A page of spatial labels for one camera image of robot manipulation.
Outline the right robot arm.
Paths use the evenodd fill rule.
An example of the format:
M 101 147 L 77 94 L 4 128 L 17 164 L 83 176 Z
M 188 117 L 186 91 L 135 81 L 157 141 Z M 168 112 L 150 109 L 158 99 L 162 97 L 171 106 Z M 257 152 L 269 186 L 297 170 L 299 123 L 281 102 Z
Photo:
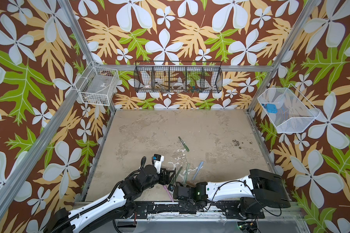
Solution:
M 267 208 L 281 211 L 291 206 L 281 176 L 259 169 L 237 180 L 200 182 L 195 186 L 177 184 L 173 198 L 190 213 L 217 207 L 240 220 L 264 218 Z

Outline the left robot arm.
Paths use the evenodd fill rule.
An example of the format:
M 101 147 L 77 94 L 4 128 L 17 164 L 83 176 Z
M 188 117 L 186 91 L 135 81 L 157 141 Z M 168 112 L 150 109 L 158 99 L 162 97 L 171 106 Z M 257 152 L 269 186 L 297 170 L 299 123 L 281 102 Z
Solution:
M 175 177 L 175 170 L 161 167 L 164 156 L 154 154 L 152 163 L 141 159 L 139 169 L 117 182 L 112 191 L 83 207 L 55 212 L 44 227 L 45 233 L 90 233 L 110 220 L 127 218 L 136 212 L 135 200 L 155 185 L 168 185 Z

